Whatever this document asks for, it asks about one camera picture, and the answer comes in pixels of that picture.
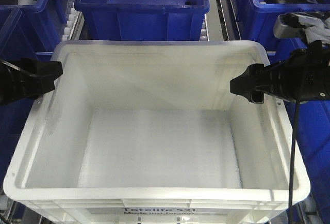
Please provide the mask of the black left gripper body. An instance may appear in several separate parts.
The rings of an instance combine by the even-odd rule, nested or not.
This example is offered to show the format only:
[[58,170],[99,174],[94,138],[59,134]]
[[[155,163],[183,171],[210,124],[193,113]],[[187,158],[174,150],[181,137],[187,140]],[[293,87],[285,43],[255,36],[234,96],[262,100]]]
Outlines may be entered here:
[[8,105],[28,97],[25,89],[26,72],[1,60],[1,105]]

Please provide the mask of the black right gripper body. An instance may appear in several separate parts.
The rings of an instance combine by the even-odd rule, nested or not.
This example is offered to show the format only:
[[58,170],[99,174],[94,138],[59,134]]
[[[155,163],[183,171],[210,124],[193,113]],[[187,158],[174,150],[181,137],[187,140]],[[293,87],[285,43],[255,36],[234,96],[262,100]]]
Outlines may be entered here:
[[291,103],[329,100],[329,47],[320,40],[281,53],[271,63],[276,65],[271,96]]

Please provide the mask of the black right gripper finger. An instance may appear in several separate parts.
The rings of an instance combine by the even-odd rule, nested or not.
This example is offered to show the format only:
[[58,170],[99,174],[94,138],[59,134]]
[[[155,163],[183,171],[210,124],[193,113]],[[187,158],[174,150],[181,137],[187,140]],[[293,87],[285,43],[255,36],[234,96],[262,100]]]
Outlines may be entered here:
[[264,103],[264,94],[273,94],[275,81],[272,67],[255,63],[230,81],[230,92],[243,96],[251,103]]

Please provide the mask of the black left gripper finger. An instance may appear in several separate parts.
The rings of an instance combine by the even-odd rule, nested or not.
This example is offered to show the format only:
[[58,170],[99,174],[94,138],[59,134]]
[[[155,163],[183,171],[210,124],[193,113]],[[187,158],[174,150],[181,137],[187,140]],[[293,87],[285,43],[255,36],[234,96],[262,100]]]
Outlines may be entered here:
[[19,69],[19,95],[36,99],[55,89],[54,81],[63,74],[60,61],[39,61],[21,58],[15,62]]

